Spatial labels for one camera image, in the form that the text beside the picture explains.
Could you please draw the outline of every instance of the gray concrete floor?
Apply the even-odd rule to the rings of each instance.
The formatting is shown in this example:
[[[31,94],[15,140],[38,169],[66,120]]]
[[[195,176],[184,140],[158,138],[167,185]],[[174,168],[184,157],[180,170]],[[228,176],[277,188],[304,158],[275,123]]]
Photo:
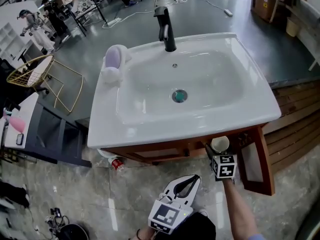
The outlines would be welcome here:
[[[86,149],[93,168],[58,165],[44,161],[19,165],[2,162],[2,177],[15,186],[27,184],[30,212],[16,205],[9,219],[13,229],[23,231],[29,240],[43,240],[33,227],[50,238],[45,223],[50,208],[59,207],[71,223],[85,225],[91,240],[127,240],[147,225],[152,205],[166,185],[179,177],[198,174],[201,184],[195,210],[205,208],[216,226],[217,240],[232,239],[224,189],[216,182],[206,156],[148,166],[132,160],[117,173],[105,168],[108,162],[96,150]],[[275,195],[265,196],[244,190],[236,174],[235,186],[251,207],[259,231],[266,239],[292,240],[320,190],[320,146],[275,175]]]
[[[208,1],[229,9],[233,17],[228,17],[222,10],[204,1],[188,0],[186,3],[170,6],[169,13],[175,37],[234,32],[271,84],[302,81],[320,76],[318,65],[312,72],[308,71],[314,59],[304,45],[297,38],[288,36],[284,30],[251,13],[251,0]],[[136,12],[153,11],[154,1],[143,0],[130,8],[123,8],[120,0],[114,0],[109,5],[104,1],[101,7],[105,17],[111,21],[116,15],[124,19]],[[95,12],[87,24],[98,20],[99,14]],[[69,19],[67,24],[70,29],[75,26],[73,19]],[[102,29],[102,26],[103,22],[89,25],[87,37],[76,28],[72,32],[72,38],[54,53],[58,61],[83,74],[85,78],[79,101],[70,114],[75,120],[90,117],[102,59],[110,46],[121,44],[131,48],[158,41],[158,21],[152,13],[136,14],[111,29]],[[65,82],[61,97],[67,105],[72,105],[80,88],[79,79],[66,75],[65,70],[53,68],[52,73]],[[52,84],[56,89],[59,87],[53,82]],[[51,94],[46,99],[51,102],[54,100]]]

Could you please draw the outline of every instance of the sink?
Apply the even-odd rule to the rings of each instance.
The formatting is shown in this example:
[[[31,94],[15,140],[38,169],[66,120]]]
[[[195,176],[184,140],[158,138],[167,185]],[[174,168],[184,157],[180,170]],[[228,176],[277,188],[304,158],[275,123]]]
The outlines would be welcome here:
[[[185,36],[129,49],[123,81],[99,77],[88,146],[111,148],[204,136],[281,116],[257,64],[234,33]]]

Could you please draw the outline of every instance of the wire chair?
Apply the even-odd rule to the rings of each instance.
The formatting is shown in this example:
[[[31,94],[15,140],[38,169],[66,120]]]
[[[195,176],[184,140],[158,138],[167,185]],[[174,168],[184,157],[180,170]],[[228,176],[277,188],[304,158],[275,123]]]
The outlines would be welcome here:
[[[49,73],[49,71],[54,63],[58,63],[59,65],[63,66],[64,68],[81,76],[81,87],[80,87],[80,90],[77,94],[77,97],[76,97],[75,102],[73,103],[71,109],[69,109],[59,98],[59,94],[65,84],[62,81],[60,81],[58,78],[56,78],[55,76],[53,76],[52,74]],[[49,79],[54,78],[55,80],[57,80],[58,82],[60,82],[62,84],[58,93],[55,93],[52,90],[49,83],[46,81],[46,77],[48,77]],[[64,108],[69,113],[71,113],[72,110],[74,109],[77,101],[78,101],[79,96],[80,96],[80,93],[81,93],[81,90],[82,90],[82,87],[84,84],[84,76],[82,74],[74,71],[70,67],[67,67],[66,65],[55,60],[54,56],[52,54],[50,54],[50,55],[43,55],[43,56],[34,58],[34,59],[28,61],[27,63],[23,64],[22,66],[20,66],[16,70],[14,70],[7,77],[6,81],[10,84],[14,84],[17,86],[22,86],[22,87],[26,87],[26,88],[33,88],[36,92],[37,92],[36,87],[41,85],[42,83],[45,83],[47,85],[47,87],[49,88],[49,90],[51,91],[51,93],[55,96],[54,107],[56,107],[57,101],[59,101],[64,106]]]

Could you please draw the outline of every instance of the black faucet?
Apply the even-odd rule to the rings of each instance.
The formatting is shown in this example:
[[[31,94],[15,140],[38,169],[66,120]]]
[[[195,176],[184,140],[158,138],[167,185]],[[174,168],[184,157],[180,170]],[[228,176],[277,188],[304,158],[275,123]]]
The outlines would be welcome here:
[[[160,25],[159,41],[164,42],[165,50],[167,52],[175,51],[177,47],[176,47],[174,32],[171,26],[168,8],[165,6],[157,7],[154,10],[153,17],[158,18],[158,22]]]

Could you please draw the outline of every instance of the white cup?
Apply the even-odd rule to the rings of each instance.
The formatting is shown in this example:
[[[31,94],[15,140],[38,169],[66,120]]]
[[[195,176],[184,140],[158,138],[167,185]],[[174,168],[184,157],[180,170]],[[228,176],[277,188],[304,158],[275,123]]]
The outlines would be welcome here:
[[[213,138],[211,141],[211,147],[217,153],[226,151],[229,148],[229,144],[230,142],[227,136]]]

